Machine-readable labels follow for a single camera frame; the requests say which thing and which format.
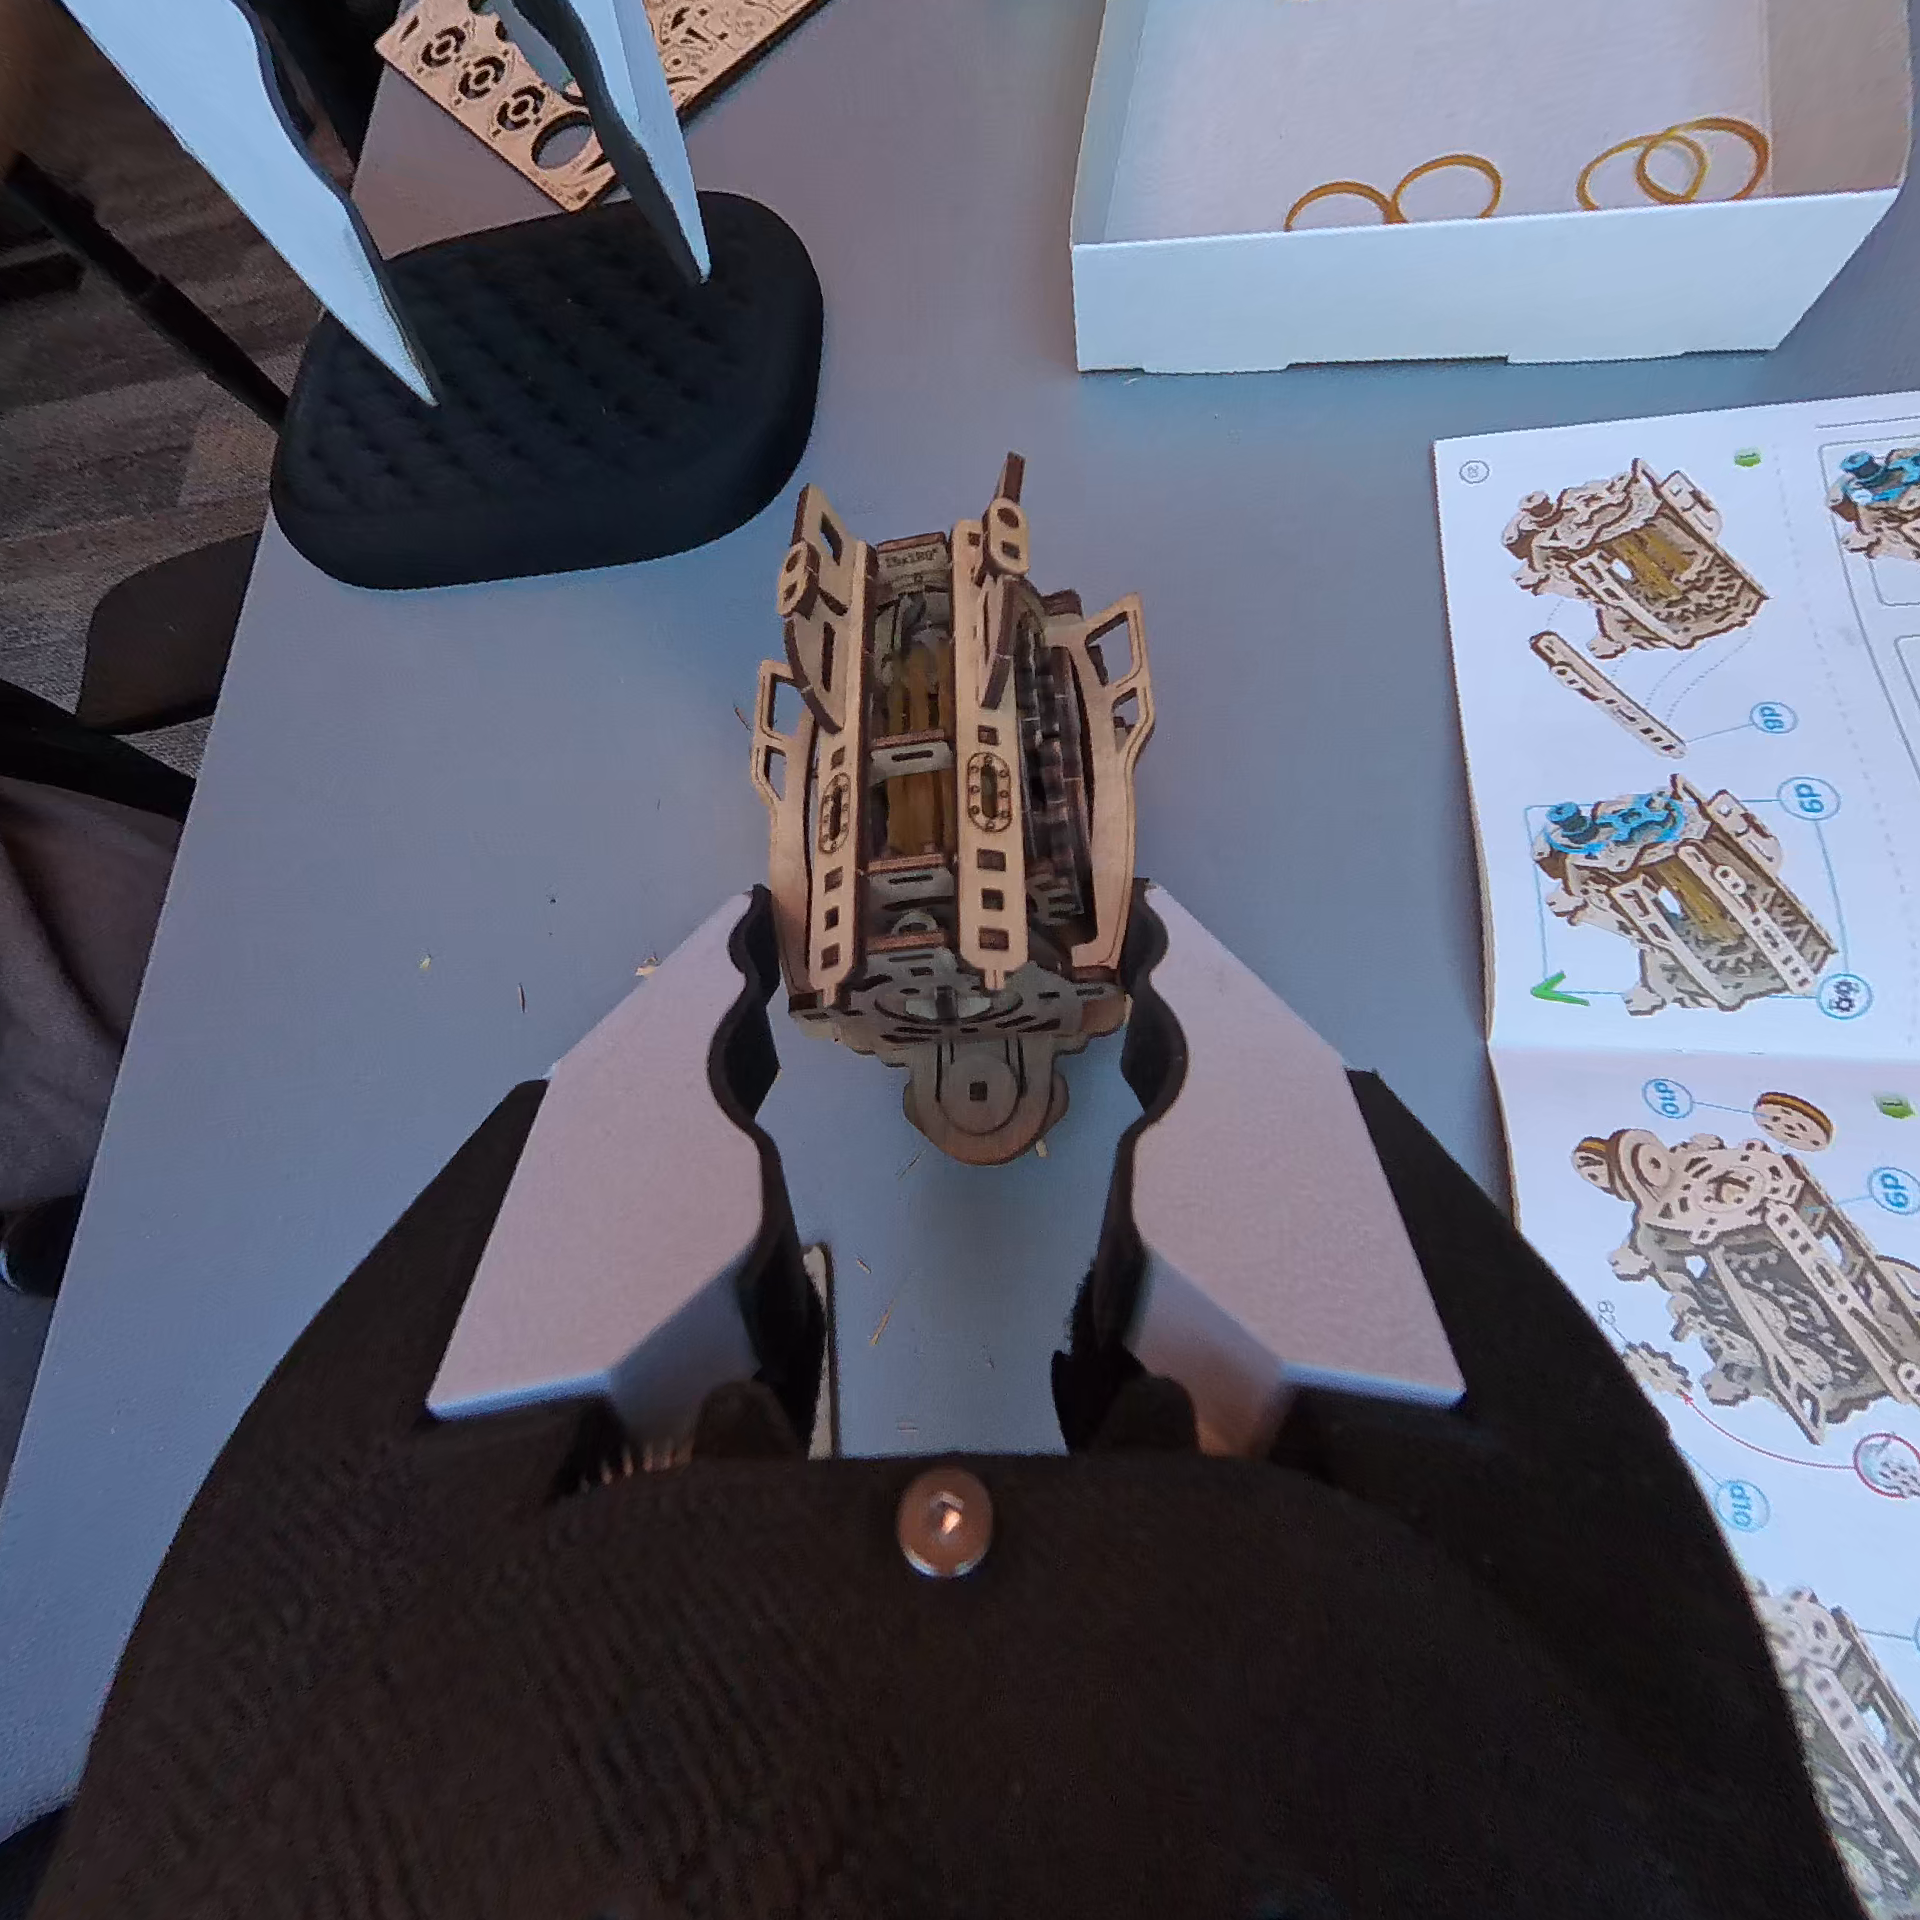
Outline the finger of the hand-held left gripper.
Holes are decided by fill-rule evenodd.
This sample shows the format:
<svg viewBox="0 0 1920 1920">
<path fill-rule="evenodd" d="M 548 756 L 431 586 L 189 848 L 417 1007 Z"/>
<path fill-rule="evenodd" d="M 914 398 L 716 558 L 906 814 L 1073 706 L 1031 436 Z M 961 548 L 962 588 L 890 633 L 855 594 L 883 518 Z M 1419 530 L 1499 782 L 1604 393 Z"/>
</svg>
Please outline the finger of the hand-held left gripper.
<svg viewBox="0 0 1920 1920">
<path fill-rule="evenodd" d="M 293 123 L 251 8 L 65 8 L 328 313 L 415 396 L 440 403 L 381 255 Z"/>
<path fill-rule="evenodd" d="M 520 50 L 544 79 L 578 82 L 593 130 L 631 203 L 688 282 L 712 257 L 681 121 L 643 3 L 493 3 Z"/>
</svg>

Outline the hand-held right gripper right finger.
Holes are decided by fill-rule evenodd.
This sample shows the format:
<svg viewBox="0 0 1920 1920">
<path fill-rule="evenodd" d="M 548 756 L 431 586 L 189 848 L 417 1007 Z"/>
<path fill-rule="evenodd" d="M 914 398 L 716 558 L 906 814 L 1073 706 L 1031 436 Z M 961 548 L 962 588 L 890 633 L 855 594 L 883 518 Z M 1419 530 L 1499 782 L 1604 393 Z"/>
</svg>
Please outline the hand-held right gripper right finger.
<svg viewBox="0 0 1920 1920">
<path fill-rule="evenodd" d="M 1143 881 L 1121 958 L 1121 1137 L 1071 1351 L 1068 1449 L 1168 1376 L 1209 1454 L 1268 1452 L 1301 1387 L 1451 1409 L 1463 1376 L 1343 1057 Z"/>
</svg>

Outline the laser-cut plywood parts sheet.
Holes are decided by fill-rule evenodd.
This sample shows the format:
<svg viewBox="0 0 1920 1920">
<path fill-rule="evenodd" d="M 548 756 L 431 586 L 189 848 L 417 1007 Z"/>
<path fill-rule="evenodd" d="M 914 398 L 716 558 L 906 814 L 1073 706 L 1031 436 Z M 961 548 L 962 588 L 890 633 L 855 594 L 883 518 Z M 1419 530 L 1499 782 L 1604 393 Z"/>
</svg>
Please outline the laser-cut plywood parts sheet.
<svg viewBox="0 0 1920 1920">
<path fill-rule="evenodd" d="M 650 3 L 663 75 L 681 121 L 739 82 L 818 11 L 817 3 Z M 586 97 L 560 65 L 543 68 L 492 6 L 400 6 L 375 49 L 468 135 L 567 212 L 617 179 Z"/>
</svg>

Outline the black foam pad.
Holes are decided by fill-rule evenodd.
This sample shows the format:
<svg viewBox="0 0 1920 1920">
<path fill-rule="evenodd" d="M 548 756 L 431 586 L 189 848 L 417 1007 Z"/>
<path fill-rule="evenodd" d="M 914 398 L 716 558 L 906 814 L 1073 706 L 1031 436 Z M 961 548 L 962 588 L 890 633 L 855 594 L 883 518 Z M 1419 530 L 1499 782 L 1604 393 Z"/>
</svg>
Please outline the black foam pad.
<svg viewBox="0 0 1920 1920">
<path fill-rule="evenodd" d="M 279 530 L 340 583 L 419 590 L 656 561 L 751 522 L 810 442 L 825 297 L 768 206 L 703 211 L 700 287 L 631 203 L 393 258 L 440 404 L 319 326 L 273 468 Z"/>
</svg>

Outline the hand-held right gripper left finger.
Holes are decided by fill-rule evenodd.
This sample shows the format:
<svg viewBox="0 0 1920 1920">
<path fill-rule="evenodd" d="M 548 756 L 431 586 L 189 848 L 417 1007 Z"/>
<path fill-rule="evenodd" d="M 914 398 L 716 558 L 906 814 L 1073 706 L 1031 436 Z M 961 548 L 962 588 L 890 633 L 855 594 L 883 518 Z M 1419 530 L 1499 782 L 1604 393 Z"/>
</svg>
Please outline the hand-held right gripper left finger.
<svg viewBox="0 0 1920 1920">
<path fill-rule="evenodd" d="M 777 1080 L 765 888 L 730 896 L 544 1081 L 425 1409 L 603 1401 L 643 1454 L 761 1382 L 810 1452 L 825 1310 L 757 1126 Z"/>
</svg>

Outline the person's leg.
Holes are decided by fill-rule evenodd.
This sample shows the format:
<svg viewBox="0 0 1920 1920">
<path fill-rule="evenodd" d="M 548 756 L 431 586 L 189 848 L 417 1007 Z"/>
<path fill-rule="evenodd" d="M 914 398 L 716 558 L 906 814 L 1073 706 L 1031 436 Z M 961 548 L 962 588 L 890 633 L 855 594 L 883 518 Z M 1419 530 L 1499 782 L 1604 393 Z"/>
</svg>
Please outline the person's leg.
<svg viewBox="0 0 1920 1920">
<path fill-rule="evenodd" d="M 180 825 L 3 779 L 3 1275 L 50 1298 L 80 1224 Z"/>
</svg>

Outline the group of tan rubber bands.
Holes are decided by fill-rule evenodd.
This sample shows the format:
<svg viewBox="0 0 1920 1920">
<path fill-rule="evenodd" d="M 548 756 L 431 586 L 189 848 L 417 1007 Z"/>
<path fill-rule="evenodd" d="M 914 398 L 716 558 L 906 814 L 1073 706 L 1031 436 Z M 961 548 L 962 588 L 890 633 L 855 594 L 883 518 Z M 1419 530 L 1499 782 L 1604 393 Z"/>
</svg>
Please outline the group of tan rubber bands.
<svg viewBox="0 0 1920 1920">
<path fill-rule="evenodd" d="M 1620 137 L 1575 172 L 1575 211 L 1680 209 L 1756 199 L 1771 182 L 1770 134 L 1737 114 L 1700 114 Z M 1283 233 L 1336 226 L 1397 230 L 1423 220 L 1488 223 L 1507 202 L 1507 176 L 1474 152 L 1443 152 L 1392 186 L 1329 179 L 1283 217 Z"/>
</svg>

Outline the white cardboard box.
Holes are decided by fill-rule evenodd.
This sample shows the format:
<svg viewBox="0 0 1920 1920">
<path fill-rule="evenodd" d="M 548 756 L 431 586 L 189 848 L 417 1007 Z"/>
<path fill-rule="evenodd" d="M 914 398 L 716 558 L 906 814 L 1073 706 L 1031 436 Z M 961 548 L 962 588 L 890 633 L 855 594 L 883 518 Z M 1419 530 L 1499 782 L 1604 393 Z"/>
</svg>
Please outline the white cardboard box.
<svg viewBox="0 0 1920 1920">
<path fill-rule="evenodd" d="M 1109 6 L 1073 192 L 1077 363 L 1762 353 L 1892 206 L 1911 113 L 1899 3 Z M 1767 130 L 1756 199 L 1573 209 L 1587 159 L 1700 114 Z M 1496 220 L 1281 231 L 1311 186 L 1455 152 L 1505 172 Z"/>
</svg>

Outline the wooden mechanical model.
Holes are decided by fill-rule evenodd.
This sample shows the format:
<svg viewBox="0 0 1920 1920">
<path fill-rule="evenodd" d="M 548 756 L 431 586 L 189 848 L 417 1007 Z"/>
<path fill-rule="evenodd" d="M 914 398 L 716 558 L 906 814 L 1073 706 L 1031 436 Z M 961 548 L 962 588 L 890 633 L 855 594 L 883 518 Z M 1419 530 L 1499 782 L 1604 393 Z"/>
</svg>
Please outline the wooden mechanical model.
<svg viewBox="0 0 1920 1920">
<path fill-rule="evenodd" d="M 1035 588 L 1021 486 L 1013 450 L 983 515 L 880 545 L 805 488 L 753 720 L 788 1014 L 970 1167 L 1043 1142 L 1061 1059 L 1127 1019 L 1157 724 L 1140 598 Z"/>
</svg>

